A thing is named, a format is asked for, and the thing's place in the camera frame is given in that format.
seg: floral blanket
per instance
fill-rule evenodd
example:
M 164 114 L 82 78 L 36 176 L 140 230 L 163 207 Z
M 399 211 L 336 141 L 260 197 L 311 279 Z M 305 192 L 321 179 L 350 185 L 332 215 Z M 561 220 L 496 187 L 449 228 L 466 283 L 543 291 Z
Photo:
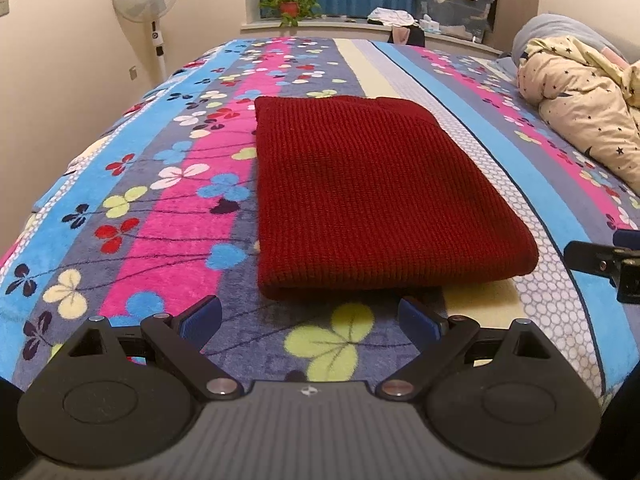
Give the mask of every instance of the floral blanket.
M 428 108 L 527 223 L 528 275 L 435 289 L 441 312 L 483 326 L 530 317 L 598 396 L 638 361 L 640 310 L 607 280 L 564 268 L 570 240 L 610 244 L 640 202 L 544 124 L 492 63 L 365 40 L 234 40 L 149 92 L 40 199 L 0 260 L 0 376 L 27 388 L 87 316 L 135 324 L 206 294 L 223 304 L 203 352 L 252 379 L 375 383 L 417 350 L 398 298 L 267 301 L 256 289 L 253 100 L 259 95 L 401 97 Z

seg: yellow blanket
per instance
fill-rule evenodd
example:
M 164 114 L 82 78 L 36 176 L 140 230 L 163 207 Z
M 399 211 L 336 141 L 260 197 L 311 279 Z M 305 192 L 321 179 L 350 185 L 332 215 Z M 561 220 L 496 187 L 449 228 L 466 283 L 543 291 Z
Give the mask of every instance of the yellow blanket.
M 640 61 L 622 69 L 571 36 L 531 40 L 518 89 L 558 134 L 640 193 Z

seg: wall socket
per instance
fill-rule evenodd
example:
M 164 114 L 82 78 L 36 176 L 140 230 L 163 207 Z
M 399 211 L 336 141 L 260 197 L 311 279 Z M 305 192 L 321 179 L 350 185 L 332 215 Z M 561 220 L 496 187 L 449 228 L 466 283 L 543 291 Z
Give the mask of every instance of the wall socket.
M 0 16 L 9 13 L 9 0 L 0 0 Z

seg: windowsill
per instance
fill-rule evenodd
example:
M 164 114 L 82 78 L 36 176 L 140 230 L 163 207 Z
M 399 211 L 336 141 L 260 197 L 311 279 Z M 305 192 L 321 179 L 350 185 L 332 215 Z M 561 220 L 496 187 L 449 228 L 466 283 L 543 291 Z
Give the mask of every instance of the windowsill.
M 264 18 L 262 20 L 256 20 L 255 22 L 247 23 L 240 26 L 240 30 L 254 30 L 256 28 L 279 28 L 280 20 L 273 18 Z M 342 18 L 314 18 L 311 20 L 300 20 L 298 22 L 298 28 L 356 28 L 360 30 L 382 30 L 383 32 L 390 32 L 391 27 L 385 27 L 385 25 L 372 25 L 367 23 L 367 20 L 358 18 L 353 22 L 345 22 Z
M 240 26 L 240 30 L 260 30 L 265 28 L 280 28 L 280 20 L 265 18 Z M 315 18 L 312 20 L 300 20 L 297 28 L 346 28 L 349 30 L 377 30 L 380 32 L 391 31 L 391 27 L 387 27 L 385 25 L 373 25 L 371 23 L 367 23 L 367 20 L 364 19 L 356 19 L 355 22 L 345 22 L 342 18 Z M 472 41 L 461 40 L 460 38 L 445 36 L 444 34 L 432 34 L 430 32 L 425 32 L 424 36 L 427 41 L 442 41 L 443 43 L 463 45 L 465 47 L 476 48 L 484 52 L 489 52 L 496 56 L 499 56 L 502 53 L 501 50 L 496 50 L 482 43 L 473 43 Z

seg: red folded cloth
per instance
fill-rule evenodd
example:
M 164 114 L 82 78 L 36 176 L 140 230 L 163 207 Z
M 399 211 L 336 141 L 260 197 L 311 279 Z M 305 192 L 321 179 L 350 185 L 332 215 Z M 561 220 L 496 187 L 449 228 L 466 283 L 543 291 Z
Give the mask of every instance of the red folded cloth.
M 524 222 L 420 105 L 259 97 L 255 112 L 268 298 L 482 283 L 536 266 Z

